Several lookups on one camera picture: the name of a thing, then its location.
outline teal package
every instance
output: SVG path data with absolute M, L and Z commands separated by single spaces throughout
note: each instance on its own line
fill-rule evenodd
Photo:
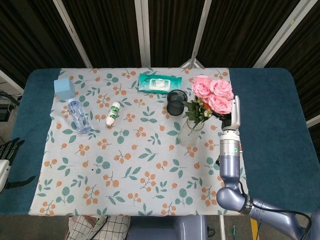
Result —
M 181 89 L 181 82 L 182 77 L 140 74 L 138 90 L 147 93 L 167 94 L 172 90 Z

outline light blue cube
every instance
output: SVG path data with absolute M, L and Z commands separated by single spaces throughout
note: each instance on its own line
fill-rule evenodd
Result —
M 75 86 L 69 78 L 54 80 L 54 93 L 60 100 L 70 99 L 76 96 Z

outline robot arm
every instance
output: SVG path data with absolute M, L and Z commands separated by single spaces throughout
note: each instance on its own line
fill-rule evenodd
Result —
M 217 192 L 216 200 L 218 204 L 224 209 L 250 215 L 252 219 L 277 229 L 293 240 L 302 239 L 306 230 L 299 225 L 294 214 L 275 212 L 277 210 L 282 211 L 282 209 L 263 200 L 253 199 L 244 192 L 240 192 L 239 126 L 240 100 L 238 96 L 235 96 L 235 99 L 232 101 L 231 114 L 222 122 L 223 133 L 220 137 L 219 163 L 220 177 L 224 181 L 224 187 Z M 312 216 L 312 221 L 318 221 L 318 223 L 313 223 L 311 234 L 304 239 L 320 239 L 320 230 L 317 227 L 320 225 L 319 212 L 317 216 Z

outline flower vase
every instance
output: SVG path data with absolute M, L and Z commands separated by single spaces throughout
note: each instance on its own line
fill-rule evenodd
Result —
M 194 147 L 197 144 L 197 140 L 200 136 L 201 130 L 204 127 L 204 123 L 200 122 L 195 126 L 195 122 L 186 119 L 179 132 L 177 139 L 181 146 L 183 147 Z

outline gray floor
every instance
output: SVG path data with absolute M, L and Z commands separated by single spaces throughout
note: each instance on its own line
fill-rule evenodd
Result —
M 10 84 L 1 83 L 0 89 L 9 94 L 19 94 Z M 0 122 L 0 145 L 10 139 L 19 109 L 14 109 L 8 122 Z M 219 216 L 208 216 L 208 225 L 215 229 L 215 235 L 209 240 L 220 240 Z M 233 225 L 237 240 L 252 240 L 251 223 L 248 216 L 225 216 L 227 240 L 234 240 Z M 63 240 L 68 229 L 68 218 L 64 216 L 42 217 L 29 215 L 0 216 L 0 240 Z M 289 240 L 281 233 L 262 224 L 260 240 Z

